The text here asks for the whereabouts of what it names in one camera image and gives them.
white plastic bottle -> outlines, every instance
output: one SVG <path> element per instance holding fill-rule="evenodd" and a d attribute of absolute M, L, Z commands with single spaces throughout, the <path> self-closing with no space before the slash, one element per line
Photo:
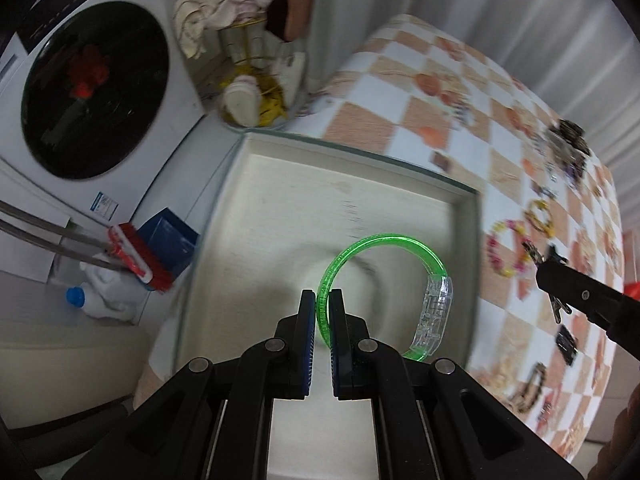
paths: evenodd
<path fill-rule="evenodd" d="M 111 317 L 130 321 L 136 315 L 136 306 L 127 303 L 107 304 L 90 283 L 72 286 L 66 290 L 66 300 L 91 317 Z"/>
<path fill-rule="evenodd" d="M 146 296 L 149 294 L 140 280 L 131 273 L 103 269 L 85 262 L 80 262 L 80 269 L 107 303 L 139 305 L 146 300 Z"/>

slipper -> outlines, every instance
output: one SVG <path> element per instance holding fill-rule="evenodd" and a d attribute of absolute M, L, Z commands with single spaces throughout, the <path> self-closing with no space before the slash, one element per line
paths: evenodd
<path fill-rule="evenodd" d="M 266 29 L 289 43 L 302 35 L 311 17 L 314 0 L 272 0 L 267 7 Z"/>

towel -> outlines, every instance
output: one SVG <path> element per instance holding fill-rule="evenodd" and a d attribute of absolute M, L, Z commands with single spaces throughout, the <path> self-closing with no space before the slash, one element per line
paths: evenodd
<path fill-rule="evenodd" d="M 220 30 L 247 22 L 264 12 L 271 0 L 178 0 L 174 5 L 174 29 L 186 57 L 199 58 L 207 51 L 204 30 Z"/>
<path fill-rule="evenodd" d="M 204 45 L 206 19 L 222 0 L 178 0 L 174 5 L 175 36 L 187 58 L 198 59 L 207 51 Z"/>

screw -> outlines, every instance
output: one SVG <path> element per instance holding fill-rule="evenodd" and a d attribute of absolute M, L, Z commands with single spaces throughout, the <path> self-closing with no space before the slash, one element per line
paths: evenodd
<path fill-rule="evenodd" d="M 209 361 L 207 361 L 204 357 L 196 357 L 189 361 L 189 370 L 191 370 L 194 374 L 199 374 L 209 368 Z"/>
<path fill-rule="evenodd" d="M 277 337 L 272 337 L 271 339 L 267 339 L 267 342 L 264 344 L 264 347 L 269 352 L 279 352 L 284 348 L 284 341 Z"/>
<path fill-rule="evenodd" d="M 361 339 L 358 348 L 363 352 L 375 352 L 378 349 L 378 343 L 373 339 Z"/>
<path fill-rule="evenodd" d="M 436 370 L 441 374 L 449 375 L 456 369 L 456 365 L 449 359 L 438 359 L 436 361 Z"/>

yellow beaded bracelet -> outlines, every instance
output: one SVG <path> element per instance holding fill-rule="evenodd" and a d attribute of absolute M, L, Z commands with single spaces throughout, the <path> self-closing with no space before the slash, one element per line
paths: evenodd
<path fill-rule="evenodd" d="M 542 221 L 535 214 L 534 208 L 539 209 L 540 211 L 545 211 L 548 215 L 548 220 L 542 223 Z M 529 203 L 529 209 L 525 211 L 524 216 L 536 231 L 544 233 L 547 238 L 553 238 L 556 235 L 556 231 L 554 229 L 554 220 L 551 217 L 549 204 L 544 200 L 532 200 Z"/>

